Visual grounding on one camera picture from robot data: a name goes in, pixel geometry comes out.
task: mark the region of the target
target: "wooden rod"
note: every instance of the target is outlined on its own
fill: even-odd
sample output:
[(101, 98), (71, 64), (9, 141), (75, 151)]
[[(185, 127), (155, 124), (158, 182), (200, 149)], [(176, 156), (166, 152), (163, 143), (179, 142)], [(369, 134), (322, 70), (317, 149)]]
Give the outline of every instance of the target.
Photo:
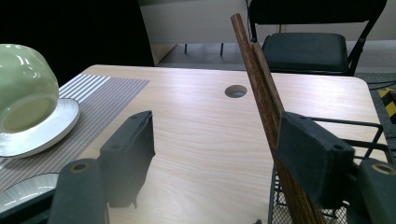
[(316, 207), (304, 190), (293, 179), (286, 167), (276, 158), (276, 143), (280, 127), (280, 116), (285, 111), (275, 82), (259, 43), (250, 44), (240, 14), (231, 17), (233, 28), (247, 75), (262, 119), (262, 126), (270, 147), (279, 180), (293, 223), (325, 223), (321, 210)]

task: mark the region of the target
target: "round hole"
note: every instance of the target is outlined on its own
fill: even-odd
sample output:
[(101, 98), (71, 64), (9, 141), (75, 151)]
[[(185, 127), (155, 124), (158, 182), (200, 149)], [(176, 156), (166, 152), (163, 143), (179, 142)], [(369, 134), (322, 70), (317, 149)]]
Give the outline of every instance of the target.
[(248, 89), (241, 85), (233, 85), (225, 90), (225, 94), (230, 98), (239, 98), (244, 96), (248, 92)]
[(79, 163), (79, 164), (72, 166), (72, 168), (70, 168), (70, 171), (72, 173), (81, 173), (81, 172), (85, 171), (86, 169), (88, 169), (89, 167), (90, 167), (90, 165), (86, 162)]
[(344, 148), (343, 147), (341, 147), (341, 146), (338, 146), (338, 145), (335, 145), (335, 146), (333, 146), (335, 149), (338, 149), (338, 150), (343, 150)]
[(375, 169), (376, 171), (378, 171), (381, 174), (384, 175), (396, 175), (396, 170), (386, 164), (382, 164), (382, 163), (374, 163), (372, 165), (373, 169)]

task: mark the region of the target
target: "green vase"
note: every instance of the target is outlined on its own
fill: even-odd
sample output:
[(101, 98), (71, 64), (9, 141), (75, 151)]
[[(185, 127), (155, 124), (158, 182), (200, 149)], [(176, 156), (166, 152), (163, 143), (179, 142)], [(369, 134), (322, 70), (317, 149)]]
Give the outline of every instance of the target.
[(0, 133), (36, 126), (55, 110), (58, 97), (56, 76), (39, 52), (0, 44)]

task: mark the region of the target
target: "chair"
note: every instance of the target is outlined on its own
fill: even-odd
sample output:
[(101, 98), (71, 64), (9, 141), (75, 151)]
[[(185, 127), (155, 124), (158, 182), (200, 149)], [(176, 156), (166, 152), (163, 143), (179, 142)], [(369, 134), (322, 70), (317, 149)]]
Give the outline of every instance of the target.
[(387, 0), (252, 0), (251, 41), (256, 24), (321, 24), (367, 22), (353, 50), (339, 34), (279, 33), (268, 35), (262, 50), (271, 72), (354, 76), (367, 35)]

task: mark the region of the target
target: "chair seat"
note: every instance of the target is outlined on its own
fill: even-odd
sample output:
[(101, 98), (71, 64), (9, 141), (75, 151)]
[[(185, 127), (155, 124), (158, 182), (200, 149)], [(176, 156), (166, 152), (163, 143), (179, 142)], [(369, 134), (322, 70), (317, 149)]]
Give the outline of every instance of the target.
[(347, 43), (342, 35), (273, 34), (266, 37), (262, 50), (272, 72), (340, 74), (348, 69)]

